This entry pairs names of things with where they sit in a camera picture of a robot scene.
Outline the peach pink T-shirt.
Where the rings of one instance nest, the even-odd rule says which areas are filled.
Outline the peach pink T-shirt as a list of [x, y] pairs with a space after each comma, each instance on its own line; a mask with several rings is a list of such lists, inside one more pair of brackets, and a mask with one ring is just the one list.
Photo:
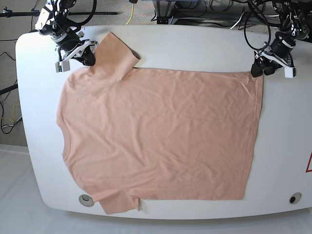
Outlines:
[[243, 199], [262, 76], [137, 68], [112, 33], [94, 54], [65, 81], [56, 122], [68, 171], [106, 214], [142, 199]]

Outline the black tripod stand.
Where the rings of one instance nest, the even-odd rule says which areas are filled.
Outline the black tripod stand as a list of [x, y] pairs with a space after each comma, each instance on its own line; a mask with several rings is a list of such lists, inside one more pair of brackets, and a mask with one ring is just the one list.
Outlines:
[[[10, 9], [7, 9], [5, 7], [3, 11], [0, 13], [0, 17], [3, 18], [10, 18], [10, 17], [31, 17], [31, 32], [35, 32], [36, 29], [33, 28], [33, 17], [38, 17], [40, 14], [40, 10], [36, 9], [40, 1], [36, 1], [34, 7], [31, 9], [30, 12], [13, 12]], [[96, 6], [97, 6], [97, 1], [93, 1], [93, 8], [91, 12], [69, 12], [68, 9], [64, 10], [64, 16], [84, 16], [88, 15], [88, 18], [82, 22], [77, 22], [79, 25], [85, 25], [87, 24], [91, 18], [95, 15], [118, 15], [118, 12], [96, 12]]]

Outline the red triangle sticker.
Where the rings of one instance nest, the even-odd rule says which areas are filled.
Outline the red triangle sticker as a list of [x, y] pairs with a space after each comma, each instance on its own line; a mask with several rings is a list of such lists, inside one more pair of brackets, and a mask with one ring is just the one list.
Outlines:
[[310, 155], [309, 161], [308, 161], [308, 165], [306, 167], [306, 173], [312, 172], [312, 153]]

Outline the aluminium frame stand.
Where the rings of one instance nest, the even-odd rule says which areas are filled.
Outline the aluminium frame stand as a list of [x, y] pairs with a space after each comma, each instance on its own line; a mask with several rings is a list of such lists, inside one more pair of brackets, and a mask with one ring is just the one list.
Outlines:
[[251, 13], [250, 0], [154, 0], [151, 22], [168, 25], [193, 25], [272, 33], [281, 26], [280, 16], [271, 0], [253, 0], [262, 12]]

